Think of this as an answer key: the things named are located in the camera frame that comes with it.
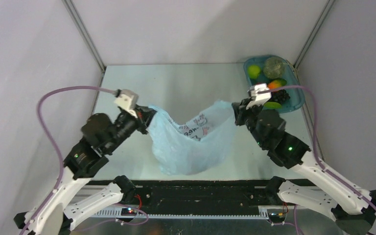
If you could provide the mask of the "dark purple fake grape bunch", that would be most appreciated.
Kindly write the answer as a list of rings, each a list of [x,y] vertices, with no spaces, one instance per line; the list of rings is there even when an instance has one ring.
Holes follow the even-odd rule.
[[[280,105],[283,105],[289,100],[290,95],[288,94],[288,92],[286,90],[279,90],[271,93],[271,98],[269,99],[269,102],[276,102]]]

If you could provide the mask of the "teal plastic basin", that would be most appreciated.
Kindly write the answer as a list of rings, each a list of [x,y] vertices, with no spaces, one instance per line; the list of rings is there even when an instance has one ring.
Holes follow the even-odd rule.
[[[252,57],[252,58],[246,60],[246,62],[244,62],[243,69],[244,69],[244,72],[245,72],[245,75],[246,75],[246,80],[247,80],[250,87],[253,86],[253,85],[256,85],[256,84],[260,84],[260,83],[266,83],[268,85],[268,83],[273,80],[273,79],[267,78],[263,74],[263,71],[262,71],[264,61],[266,59],[268,59],[269,57],[272,57],[272,56],[275,56],[275,55],[263,55],[263,56]],[[283,59],[283,60],[285,62],[285,72],[284,72],[284,74],[281,78],[285,79],[287,81],[286,86],[298,85],[299,81],[297,79],[297,75],[296,75],[296,71],[295,71],[294,67],[286,59]],[[260,73],[260,75],[257,79],[250,79],[248,77],[247,67],[250,66],[250,65],[260,66],[261,73]],[[286,91],[290,95],[290,100],[282,105],[282,109],[276,109],[281,114],[282,113],[289,113],[289,112],[293,112],[295,110],[298,110],[302,107],[302,105],[305,102],[305,96],[304,96],[304,93],[303,93],[302,90],[286,89]]]

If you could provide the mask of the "aluminium corner post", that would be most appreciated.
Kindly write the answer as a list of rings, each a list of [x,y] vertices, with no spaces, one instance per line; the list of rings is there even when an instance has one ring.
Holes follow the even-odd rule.
[[[87,46],[90,54],[96,61],[100,71],[104,73],[106,71],[106,65],[103,62],[96,45],[94,41],[92,40],[90,33],[88,32],[84,21],[82,20],[82,17],[80,16],[80,13],[78,9],[76,8],[74,2],[72,0],[62,0],[63,4],[65,5],[65,8],[70,15],[73,23],[75,24],[80,36],[82,37],[85,45]]]
[[[313,42],[315,41],[316,36],[318,35],[321,27],[325,23],[327,17],[329,16],[332,8],[334,7],[336,3],[336,0],[327,0],[325,6],[323,7],[323,10],[321,11],[318,19],[315,22],[315,25],[313,26],[308,38],[306,39],[295,63],[294,67],[298,68],[302,61],[304,60],[306,54],[308,53],[310,47],[312,46]]]

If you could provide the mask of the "right aluminium corner post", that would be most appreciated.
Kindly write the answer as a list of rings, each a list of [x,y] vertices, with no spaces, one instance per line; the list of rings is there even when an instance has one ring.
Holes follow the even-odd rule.
[[[321,11],[318,19],[315,22],[315,25],[313,26],[308,38],[306,39],[295,63],[294,67],[298,68],[302,61],[304,60],[306,54],[308,53],[310,47],[312,46],[313,42],[315,41],[316,36],[318,35],[321,27],[325,23],[327,17],[329,16],[332,8],[334,7],[336,3],[336,0],[327,0],[325,6],[323,7],[323,10]]]

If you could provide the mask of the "left controller board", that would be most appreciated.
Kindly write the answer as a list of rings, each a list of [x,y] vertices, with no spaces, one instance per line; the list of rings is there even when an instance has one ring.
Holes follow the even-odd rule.
[[[136,216],[138,215],[138,211],[132,208],[122,208],[121,216]]]

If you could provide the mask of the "light blue printed plastic bag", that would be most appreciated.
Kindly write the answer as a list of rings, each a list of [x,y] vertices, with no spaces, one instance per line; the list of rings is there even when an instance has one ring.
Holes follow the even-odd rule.
[[[235,136],[232,104],[218,100],[184,124],[164,109],[156,111],[148,132],[152,152],[166,175],[194,175],[221,164],[229,155]]]

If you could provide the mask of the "left aluminium corner post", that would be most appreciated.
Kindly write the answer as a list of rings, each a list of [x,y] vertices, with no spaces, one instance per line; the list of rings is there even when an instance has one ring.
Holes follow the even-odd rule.
[[[90,33],[88,32],[84,21],[82,20],[82,17],[80,16],[80,13],[78,9],[76,8],[74,2],[72,0],[62,0],[63,4],[65,5],[65,8],[70,15],[73,23],[75,24],[80,36],[82,37],[85,45],[87,46],[90,54],[96,61],[100,71],[104,73],[106,71],[106,65],[103,62],[96,45],[94,41],[92,40]]]

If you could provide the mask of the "orange green fake mango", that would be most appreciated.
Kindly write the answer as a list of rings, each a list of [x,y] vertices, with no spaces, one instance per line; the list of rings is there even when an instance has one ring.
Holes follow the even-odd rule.
[[[270,81],[267,87],[272,90],[272,89],[283,87],[286,84],[287,84],[287,81],[285,79],[278,78],[278,79],[273,79],[272,81]]]

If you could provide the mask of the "right controller board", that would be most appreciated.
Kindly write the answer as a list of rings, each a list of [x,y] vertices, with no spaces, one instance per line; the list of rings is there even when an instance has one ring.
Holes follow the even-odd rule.
[[[285,213],[280,212],[280,213],[270,213],[269,217],[274,217],[274,218],[283,218]]]

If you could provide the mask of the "controller board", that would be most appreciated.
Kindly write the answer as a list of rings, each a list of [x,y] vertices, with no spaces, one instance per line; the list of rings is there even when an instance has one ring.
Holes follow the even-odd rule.
[[[285,213],[280,212],[280,213],[270,213],[269,217],[274,217],[274,218],[283,218]]]
[[[132,208],[122,208],[121,216],[136,216],[138,215],[138,211]]]

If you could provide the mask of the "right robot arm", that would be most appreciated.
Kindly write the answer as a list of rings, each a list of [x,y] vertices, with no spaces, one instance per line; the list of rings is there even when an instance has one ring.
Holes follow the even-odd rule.
[[[349,235],[370,234],[376,220],[376,190],[354,184],[316,158],[306,143],[286,132],[286,122],[277,111],[248,107],[249,103],[249,99],[232,103],[235,124],[247,127],[272,162],[304,176],[320,189],[305,189],[274,176],[265,188],[267,202],[306,207],[328,217]]]

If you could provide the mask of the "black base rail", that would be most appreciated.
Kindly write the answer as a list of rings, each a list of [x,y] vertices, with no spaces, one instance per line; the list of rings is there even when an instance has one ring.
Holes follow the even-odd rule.
[[[266,194],[267,180],[132,182],[150,215],[259,215],[264,206],[283,206]]]

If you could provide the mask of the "green fake apple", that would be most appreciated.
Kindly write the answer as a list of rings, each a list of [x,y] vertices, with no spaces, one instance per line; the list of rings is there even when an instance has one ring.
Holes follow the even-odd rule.
[[[261,68],[258,65],[250,65],[247,67],[247,74],[250,79],[257,79],[261,73]]]

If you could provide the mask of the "netted green fake melon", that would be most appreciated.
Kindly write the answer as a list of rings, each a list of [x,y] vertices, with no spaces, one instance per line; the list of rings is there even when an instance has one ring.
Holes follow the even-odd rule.
[[[277,56],[269,57],[264,61],[262,71],[269,79],[281,78],[285,72],[285,62]]]

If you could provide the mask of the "green fake starfruit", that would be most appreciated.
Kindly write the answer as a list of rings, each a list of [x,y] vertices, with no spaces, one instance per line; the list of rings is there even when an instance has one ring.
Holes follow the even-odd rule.
[[[266,109],[282,109],[282,105],[278,102],[266,102],[263,106]]]

